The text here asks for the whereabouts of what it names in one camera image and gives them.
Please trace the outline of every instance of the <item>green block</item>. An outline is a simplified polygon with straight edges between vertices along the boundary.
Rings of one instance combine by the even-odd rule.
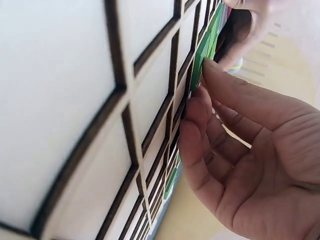
[[[216,47],[217,47],[218,37],[215,38],[213,45],[211,47],[211,50],[209,51],[208,58],[214,59],[215,53],[216,53]]]
[[[218,31],[220,27],[221,17],[223,14],[223,5],[220,5],[217,12],[216,12],[216,18],[213,18],[211,22],[214,21],[211,28],[211,35],[210,35],[210,42],[209,42],[209,51],[208,51],[208,58],[213,59],[215,52],[216,52],[216,46],[218,41]]]
[[[167,187],[165,188],[165,191],[164,191],[164,199],[165,199],[165,200],[167,199],[167,197],[168,197],[168,195],[169,195],[169,193],[170,193],[170,191],[171,191],[171,188],[173,187],[173,184],[174,184],[175,179],[176,179],[176,177],[177,177],[177,171],[178,171],[177,168],[175,168],[175,169],[173,170],[172,175],[171,175],[171,177],[170,177],[170,179],[169,179],[168,185],[167,185]]]
[[[208,51],[209,51],[210,35],[211,35],[211,32],[209,31],[205,33],[199,45],[199,48],[195,53],[192,79],[191,79],[191,85],[190,85],[191,91],[194,91],[199,84],[202,62],[204,58],[207,57]]]
[[[208,31],[213,28],[213,26],[214,26],[214,24],[215,24],[215,22],[216,22],[216,19],[217,19],[218,15],[219,15],[219,13],[221,12],[221,14],[222,14],[223,8],[224,8],[224,7],[223,7],[223,4],[219,4],[218,9],[217,9],[216,12],[215,12],[215,15],[213,16],[211,22],[209,23]]]

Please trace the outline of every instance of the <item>white square tile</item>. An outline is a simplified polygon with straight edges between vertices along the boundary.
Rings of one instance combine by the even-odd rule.
[[[135,228],[137,226],[137,223],[139,221],[139,218],[140,218],[143,210],[144,209],[143,209],[143,206],[141,204],[140,207],[138,208],[138,210],[136,211],[135,215],[134,215],[134,218],[133,218],[133,220],[131,222],[131,225],[130,225],[128,231],[126,232],[125,239],[130,239],[131,238],[132,233],[134,232],[134,230],[135,230]]]
[[[210,2],[210,13],[216,8],[216,4],[215,4],[216,0],[211,0]]]
[[[192,33],[194,30],[194,22],[195,22],[195,11],[189,13],[187,18],[183,21],[182,26],[180,28],[179,35],[179,47],[178,47],[178,60],[177,60],[177,69],[178,71],[181,69],[184,61],[186,60],[190,50],[191,50],[191,42],[192,42]]]
[[[126,0],[123,14],[132,62],[142,54],[174,15],[174,0]]]
[[[72,186],[74,191],[63,206],[55,239],[94,239],[128,173],[132,163],[121,119],[101,139],[93,142],[92,150],[82,159],[89,164],[80,181]],[[137,198],[128,199],[134,204]]]
[[[141,143],[168,94],[170,55],[171,42],[168,42],[142,79],[135,95],[135,114]]]
[[[202,28],[204,27],[204,25],[205,25],[207,2],[208,2],[208,0],[201,0],[200,17],[199,17],[199,25],[198,25],[198,33],[200,33],[201,29],[202,29]]]
[[[0,221],[28,230],[115,88],[104,3],[5,1],[0,33]]]
[[[144,177],[147,178],[150,169],[156,159],[156,156],[160,150],[160,147],[162,143],[165,140],[165,135],[166,135],[166,117],[163,118],[161,121],[158,129],[156,130],[154,137],[150,143],[150,146],[148,150],[145,153],[145,156],[143,158],[143,172],[144,172]]]
[[[159,176],[159,173],[160,173],[161,168],[162,168],[163,165],[164,165],[164,158],[162,157],[161,160],[160,160],[160,162],[159,162],[158,167],[156,168],[156,170],[155,170],[155,172],[154,172],[154,175],[153,175],[153,177],[152,177],[152,179],[151,179],[151,182],[150,182],[150,184],[149,184],[149,187],[148,187],[148,189],[147,189],[148,196],[150,196],[150,193],[151,193],[152,189],[153,189],[154,186],[155,186],[156,180],[157,180],[157,178],[158,178],[158,176]]]
[[[176,89],[176,95],[173,102],[173,116],[176,114],[179,108],[179,105],[182,101],[182,98],[184,97],[184,94],[185,94],[186,80],[187,80],[187,74],[188,74],[187,72],[188,71],[185,71],[183,77],[181,78],[179,86]]]
[[[135,205],[135,202],[139,196],[136,180],[134,180],[128,189],[127,194],[124,196],[118,211],[116,212],[114,219],[106,232],[103,240],[116,240],[119,239],[122,230],[128,220],[128,217]]]

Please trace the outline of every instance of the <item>beige floor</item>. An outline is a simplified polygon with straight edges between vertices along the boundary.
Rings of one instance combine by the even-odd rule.
[[[320,107],[319,0],[291,1],[237,74]],[[198,201],[182,175],[155,240],[240,240]]]

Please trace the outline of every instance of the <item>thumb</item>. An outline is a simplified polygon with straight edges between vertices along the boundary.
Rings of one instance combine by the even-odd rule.
[[[203,61],[202,74],[211,99],[270,131],[295,118],[319,112],[301,100],[232,76],[208,58]]]
[[[224,0],[224,3],[232,9],[244,9],[244,10],[252,10],[252,11],[258,12],[260,9],[261,1],[259,0]]]

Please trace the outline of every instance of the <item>hand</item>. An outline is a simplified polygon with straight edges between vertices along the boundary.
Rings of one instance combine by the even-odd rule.
[[[180,124],[184,174],[200,201],[252,240],[320,237],[320,112],[205,59]],[[231,137],[212,113],[247,147]]]
[[[233,8],[222,29],[214,60],[228,71],[252,47],[261,41],[273,23],[273,15],[287,0],[224,0]]]

